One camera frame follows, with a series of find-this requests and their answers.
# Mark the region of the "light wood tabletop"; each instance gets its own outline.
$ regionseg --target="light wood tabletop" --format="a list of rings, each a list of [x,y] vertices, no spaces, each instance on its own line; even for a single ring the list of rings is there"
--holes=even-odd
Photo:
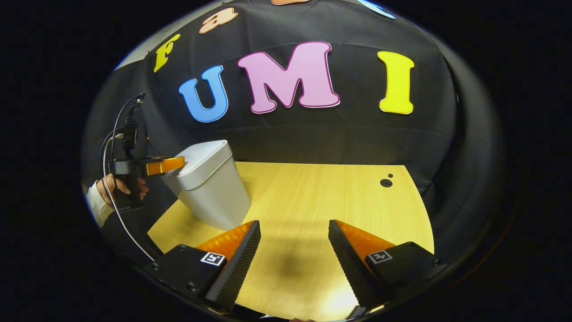
[[[236,162],[252,200],[243,220],[261,239],[236,302],[284,319],[345,319],[358,304],[328,239],[338,219],[395,245],[434,252],[427,211],[404,166]],[[389,179],[391,187],[383,187]],[[149,230],[163,251],[198,246],[224,231],[176,201]]]

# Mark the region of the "pink letter m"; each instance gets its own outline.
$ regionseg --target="pink letter m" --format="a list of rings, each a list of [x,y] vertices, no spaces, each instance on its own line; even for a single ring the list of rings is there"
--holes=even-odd
[[[304,107],[332,107],[340,104],[340,96],[333,92],[328,70],[327,42],[311,41],[298,44],[286,69],[263,52],[252,53],[238,61],[247,71],[254,103],[251,111],[257,114],[272,112],[276,102],[270,100],[266,86],[285,107],[292,106],[298,82],[302,82],[299,103]]]

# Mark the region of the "human hand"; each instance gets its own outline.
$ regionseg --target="human hand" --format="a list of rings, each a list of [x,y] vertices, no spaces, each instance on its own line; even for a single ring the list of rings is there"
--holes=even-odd
[[[131,193],[129,188],[127,188],[127,185],[125,184],[125,182],[123,182],[119,179],[113,180],[113,174],[108,174],[105,177],[105,179],[106,179],[107,184],[108,184],[109,194],[111,194],[112,196],[113,196],[113,191],[116,188],[114,181],[117,181],[117,188],[119,189],[119,191],[121,191],[124,194],[130,194]],[[137,183],[139,184],[139,197],[141,198],[141,200],[143,200],[143,197],[145,196],[147,191],[149,191],[149,188],[147,188],[145,186],[145,181],[141,178],[137,178]],[[96,186],[97,186],[97,191],[100,193],[101,197],[104,199],[104,201],[109,206],[111,206],[112,205],[111,200],[109,200],[109,197],[108,197],[107,193],[105,192],[103,178],[97,182]]]

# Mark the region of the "orange letter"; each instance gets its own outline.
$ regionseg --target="orange letter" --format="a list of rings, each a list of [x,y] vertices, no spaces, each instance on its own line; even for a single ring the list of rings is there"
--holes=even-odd
[[[235,13],[234,8],[226,8],[210,16],[205,22],[202,23],[201,29],[198,31],[200,34],[207,33],[213,30],[216,26],[222,25],[233,20],[238,14]]]
[[[171,53],[171,50],[173,50],[173,42],[177,40],[179,37],[181,37],[181,35],[176,34],[175,36],[173,36],[173,38],[169,39],[168,42],[164,43],[163,46],[157,49],[156,51],[157,63],[155,64],[155,70],[154,70],[155,72],[157,72],[159,68],[163,67],[165,63],[167,63],[168,58],[166,57],[166,55]]]
[[[308,2],[310,0],[272,0],[273,5],[289,5],[290,3]]]

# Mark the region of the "letter u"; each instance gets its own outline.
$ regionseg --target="letter u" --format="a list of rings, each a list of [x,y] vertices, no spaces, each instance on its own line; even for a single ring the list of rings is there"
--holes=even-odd
[[[201,78],[209,83],[210,90],[214,97],[214,106],[204,108],[198,98],[197,80],[190,79],[179,86],[179,93],[185,99],[186,107],[193,118],[199,122],[209,123],[220,119],[228,109],[228,96],[224,89],[220,73],[223,72],[221,65],[213,66],[204,73]]]

